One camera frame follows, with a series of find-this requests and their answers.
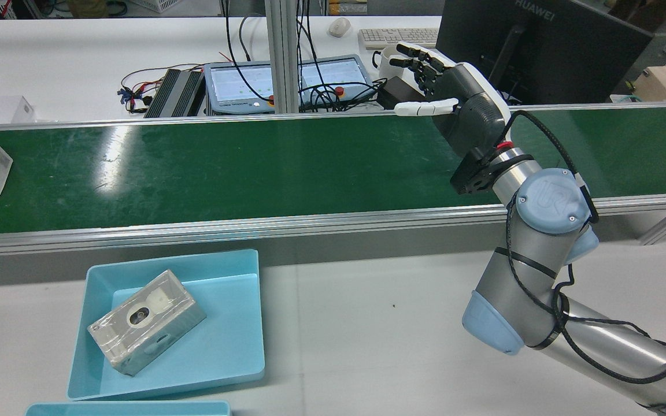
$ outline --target light blue tray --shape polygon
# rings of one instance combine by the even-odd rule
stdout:
[[[230,416],[224,400],[35,403],[24,416]]]
[[[87,326],[166,269],[207,318],[135,377],[114,370]],[[264,376],[258,253],[238,250],[93,266],[87,272],[67,397],[139,398],[254,381]]]

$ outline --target aluminum frame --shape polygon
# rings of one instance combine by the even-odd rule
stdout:
[[[597,198],[602,215],[666,210],[666,195]],[[320,214],[0,234],[0,255],[296,237],[505,221],[503,205]]]

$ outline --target white desk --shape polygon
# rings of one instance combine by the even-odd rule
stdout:
[[[666,242],[640,247],[614,226],[624,224],[603,220],[606,242],[577,262],[566,293],[666,340]],[[85,255],[109,263],[257,247],[267,375],[183,396],[228,400],[238,416],[651,414],[538,352],[508,357],[462,328],[501,232],[493,224],[71,252],[50,277],[83,278],[68,270]],[[83,281],[0,287],[0,416],[66,401],[83,289]]]
[[[360,48],[361,27],[438,27],[439,17],[351,16],[344,37],[327,34],[335,17],[312,17],[312,38],[321,57],[358,53],[373,77],[372,52]],[[239,61],[240,18],[231,19],[233,53]],[[243,40],[254,60],[269,59],[264,18],[249,18]],[[312,58],[305,39],[303,58]],[[120,104],[126,74],[143,68],[225,61],[229,55],[223,18],[120,18],[0,21],[0,95],[23,95],[42,121],[79,122],[142,118]],[[158,79],[165,69],[128,80]]]

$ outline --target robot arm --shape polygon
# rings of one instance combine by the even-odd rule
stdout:
[[[540,350],[666,414],[666,343],[560,292],[574,281],[571,263],[598,244],[589,224],[594,208],[574,166],[542,169],[514,147],[507,104],[471,64],[412,44],[397,50],[404,56],[390,63],[412,70],[430,101],[400,103],[395,112],[433,116],[462,157],[452,177],[457,192],[492,190],[508,210],[505,245],[495,248],[472,293],[465,329],[508,355],[523,345]],[[448,101],[454,98],[457,105]],[[567,265],[571,282],[557,283]]]

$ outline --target computer mouse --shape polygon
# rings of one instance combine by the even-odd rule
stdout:
[[[346,19],[345,17],[339,17],[331,23],[330,27],[328,27],[328,33],[331,36],[335,36],[336,38],[340,38],[346,32],[351,29],[351,22],[349,22],[349,19]]]

